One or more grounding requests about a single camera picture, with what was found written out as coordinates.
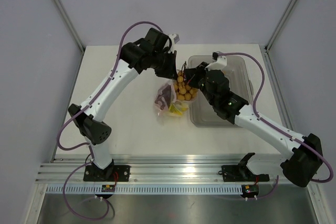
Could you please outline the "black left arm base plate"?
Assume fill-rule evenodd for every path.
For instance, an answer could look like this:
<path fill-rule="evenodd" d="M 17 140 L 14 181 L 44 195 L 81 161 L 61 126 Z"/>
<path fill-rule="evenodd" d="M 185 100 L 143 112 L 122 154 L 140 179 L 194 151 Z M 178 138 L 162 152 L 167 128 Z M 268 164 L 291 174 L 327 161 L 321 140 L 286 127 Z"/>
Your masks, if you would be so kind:
<path fill-rule="evenodd" d="M 95 165 L 86 166 L 84 182 L 128 182 L 130 177 L 130 166 L 114 165 L 106 169 L 99 169 Z"/>

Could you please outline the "brown longan bunch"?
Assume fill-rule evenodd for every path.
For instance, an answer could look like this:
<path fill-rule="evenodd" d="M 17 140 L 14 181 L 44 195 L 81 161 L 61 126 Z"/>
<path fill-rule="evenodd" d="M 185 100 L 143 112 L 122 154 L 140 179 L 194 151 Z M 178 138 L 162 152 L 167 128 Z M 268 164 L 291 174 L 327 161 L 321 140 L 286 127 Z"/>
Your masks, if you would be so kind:
<path fill-rule="evenodd" d="M 198 91 L 189 85 L 185 77 L 187 69 L 186 61 L 182 64 L 181 69 L 177 71 L 177 79 L 173 81 L 176 98 L 178 101 L 190 102 L 196 99 Z"/>

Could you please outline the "clear red-dotted zip bag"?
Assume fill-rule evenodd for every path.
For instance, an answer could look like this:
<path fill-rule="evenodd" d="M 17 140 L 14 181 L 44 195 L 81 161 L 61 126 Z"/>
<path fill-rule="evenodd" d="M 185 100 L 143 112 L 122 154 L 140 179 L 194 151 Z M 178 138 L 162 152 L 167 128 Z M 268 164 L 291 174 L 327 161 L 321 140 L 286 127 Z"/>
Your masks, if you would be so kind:
<path fill-rule="evenodd" d="M 197 97 L 197 89 L 191 88 L 183 77 L 169 80 L 157 91 L 154 107 L 158 116 L 183 116 Z"/>

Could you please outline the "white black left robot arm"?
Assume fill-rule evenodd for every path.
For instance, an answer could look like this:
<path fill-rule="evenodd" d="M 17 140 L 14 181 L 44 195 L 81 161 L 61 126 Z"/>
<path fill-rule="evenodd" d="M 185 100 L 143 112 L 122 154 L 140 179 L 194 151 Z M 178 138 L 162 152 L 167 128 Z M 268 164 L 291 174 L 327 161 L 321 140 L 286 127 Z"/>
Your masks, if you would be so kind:
<path fill-rule="evenodd" d="M 85 168 L 86 182 L 115 182 L 128 180 L 127 170 L 116 168 L 108 148 L 112 128 L 104 118 L 124 88 L 142 71 L 153 69 L 157 77 L 175 80 L 178 34 L 166 35 L 150 28 L 146 36 L 123 45 L 118 61 L 89 98 L 80 105 L 71 104 L 68 112 L 85 138 L 91 152 L 91 162 Z"/>

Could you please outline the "yellow banana bunch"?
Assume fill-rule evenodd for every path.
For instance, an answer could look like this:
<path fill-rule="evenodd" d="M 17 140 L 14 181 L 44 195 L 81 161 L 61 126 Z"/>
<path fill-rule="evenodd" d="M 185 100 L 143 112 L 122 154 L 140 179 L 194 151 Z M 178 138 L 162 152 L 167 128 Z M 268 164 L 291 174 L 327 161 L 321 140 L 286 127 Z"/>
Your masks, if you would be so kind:
<path fill-rule="evenodd" d="M 168 109 L 168 115 L 174 117 L 183 116 L 189 109 L 189 104 L 186 101 L 175 101 L 170 104 Z"/>

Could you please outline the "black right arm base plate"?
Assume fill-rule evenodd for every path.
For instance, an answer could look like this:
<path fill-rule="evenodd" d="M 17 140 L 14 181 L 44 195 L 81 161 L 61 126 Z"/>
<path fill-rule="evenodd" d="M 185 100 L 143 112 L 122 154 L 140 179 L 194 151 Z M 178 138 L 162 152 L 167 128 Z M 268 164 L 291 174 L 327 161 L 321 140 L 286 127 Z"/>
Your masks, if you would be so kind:
<path fill-rule="evenodd" d="M 246 166 L 223 165 L 218 175 L 222 176 L 224 182 L 269 182 L 268 174 L 253 174 Z"/>

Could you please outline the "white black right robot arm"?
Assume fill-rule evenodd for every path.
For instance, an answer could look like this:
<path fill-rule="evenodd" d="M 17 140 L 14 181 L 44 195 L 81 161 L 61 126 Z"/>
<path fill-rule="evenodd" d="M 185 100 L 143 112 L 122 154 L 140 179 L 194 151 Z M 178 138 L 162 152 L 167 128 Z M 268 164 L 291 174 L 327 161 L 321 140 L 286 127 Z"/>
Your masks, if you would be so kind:
<path fill-rule="evenodd" d="M 299 187 L 306 187 L 312 181 L 323 157 L 321 141 L 316 135 L 304 136 L 256 115 L 247 100 L 230 90 L 224 73 L 210 70 L 205 62 L 186 69 L 184 77 L 190 87 L 199 89 L 221 119 L 249 130 L 282 154 L 281 159 L 274 162 L 262 161 L 255 153 L 246 154 L 237 165 L 244 181 L 279 174 Z"/>

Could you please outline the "red grape bunch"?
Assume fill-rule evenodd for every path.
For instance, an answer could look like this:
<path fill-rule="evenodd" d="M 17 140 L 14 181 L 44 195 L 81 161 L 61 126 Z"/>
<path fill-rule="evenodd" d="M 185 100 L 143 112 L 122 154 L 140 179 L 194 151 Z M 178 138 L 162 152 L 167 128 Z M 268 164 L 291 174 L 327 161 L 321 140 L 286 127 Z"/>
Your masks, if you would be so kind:
<path fill-rule="evenodd" d="M 164 86 L 158 89 L 154 104 L 161 110 L 169 108 L 173 100 L 171 86 Z"/>

